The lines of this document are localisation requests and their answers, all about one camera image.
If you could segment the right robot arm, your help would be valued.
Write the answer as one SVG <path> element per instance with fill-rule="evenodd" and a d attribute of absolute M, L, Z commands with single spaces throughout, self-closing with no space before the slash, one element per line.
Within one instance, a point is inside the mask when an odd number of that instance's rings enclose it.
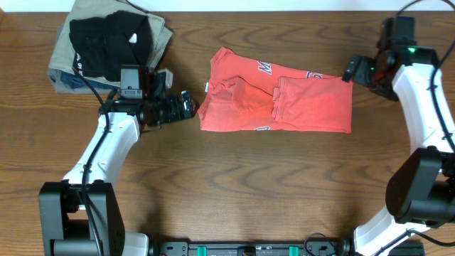
<path fill-rule="evenodd" d="M 385 206 L 351 239 L 338 241 L 335 255 L 423 255 L 407 245 L 413 235 L 454 222 L 454 121 L 433 48 L 417 45 L 414 18 L 383 21 L 374 58 L 354 55 L 343 81 L 398 101 L 405 116 L 410 156 L 387 183 Z"/>

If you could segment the red printed t-shirt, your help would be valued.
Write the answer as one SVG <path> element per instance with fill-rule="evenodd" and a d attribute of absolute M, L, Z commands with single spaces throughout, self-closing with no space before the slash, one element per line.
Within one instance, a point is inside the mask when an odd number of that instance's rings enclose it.
<path fill-rule="evenodd" d="M 242 57 L 222 47 L 198 109 L 208 132 L 351 132 L 353 84 Z"/>

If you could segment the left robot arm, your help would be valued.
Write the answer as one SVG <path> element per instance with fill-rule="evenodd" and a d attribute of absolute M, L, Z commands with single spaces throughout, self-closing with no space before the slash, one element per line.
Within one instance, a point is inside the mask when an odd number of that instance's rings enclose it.
<path fill-rule="evenodd" d="M 170 70 L 122 66 L 120 87 L 100 100 L 95 134 L 79 161 L 40 189 L 45 255 L 159 255 L 148 235 L 126 231 L 114 185 L 145 127 L 194 116 L 188 91 L 167 94 L 172 84 Z"/>

